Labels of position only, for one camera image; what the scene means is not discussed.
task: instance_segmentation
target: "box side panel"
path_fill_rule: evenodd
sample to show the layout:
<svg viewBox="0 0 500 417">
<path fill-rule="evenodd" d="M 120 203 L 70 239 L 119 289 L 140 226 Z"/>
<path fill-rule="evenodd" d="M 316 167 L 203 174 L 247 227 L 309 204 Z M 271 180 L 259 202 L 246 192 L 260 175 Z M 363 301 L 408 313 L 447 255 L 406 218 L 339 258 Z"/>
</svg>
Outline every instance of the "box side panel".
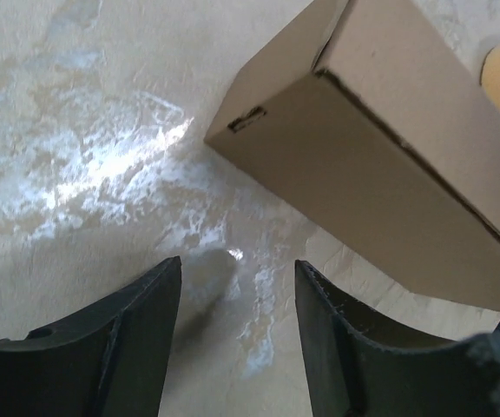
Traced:
<svg viewBox="0 0 500 417">
<path fill-rule="evenodd" d="M 500 234 L 500 114 L 410 0 L 352 1 L 320 65 Z"/>
<path fill-rule="evenodd" d="M 310 71 L 348 0 L 314 0 L 239 72 L 208 135 Z"/>
<path fill-rule="evenodd" d="M 500 241 L 332 83 L 210 145 L 408 289 L 500 311 Z"/>
</svg>

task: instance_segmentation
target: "cardboard box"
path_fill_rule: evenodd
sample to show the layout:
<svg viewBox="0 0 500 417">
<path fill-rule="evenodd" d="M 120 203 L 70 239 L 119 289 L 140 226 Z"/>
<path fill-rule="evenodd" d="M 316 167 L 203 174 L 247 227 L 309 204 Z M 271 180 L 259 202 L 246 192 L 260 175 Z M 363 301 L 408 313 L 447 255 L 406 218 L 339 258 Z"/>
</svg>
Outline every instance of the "cardboard box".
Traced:
<svg viewBox="0 0 500 417">
<path fill-rule="evenodd" d="M 500 114 L 411 0 L 315 0 L 206 142 L 411 291 L 500 311 Z"/>
</svg>

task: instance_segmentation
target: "worn surface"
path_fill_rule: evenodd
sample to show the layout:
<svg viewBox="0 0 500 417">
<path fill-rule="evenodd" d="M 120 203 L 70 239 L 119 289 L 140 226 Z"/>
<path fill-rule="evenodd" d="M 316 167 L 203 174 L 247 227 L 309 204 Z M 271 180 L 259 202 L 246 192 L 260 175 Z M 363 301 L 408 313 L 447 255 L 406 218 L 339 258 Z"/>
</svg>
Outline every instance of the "worn surface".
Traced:
<svg viewBox="0 0 500 417">
<path fill-rule="evenodd" d="M 500 1 L 417 0 L 478 75 Z M 445 337 L 499 314 L 411 295 L 205 149 L 236 71 L 308 0 L 0 0 L 0 338 L 172 254 L 162 415 L 310 415 L 293 261 Z"/>
</svg>

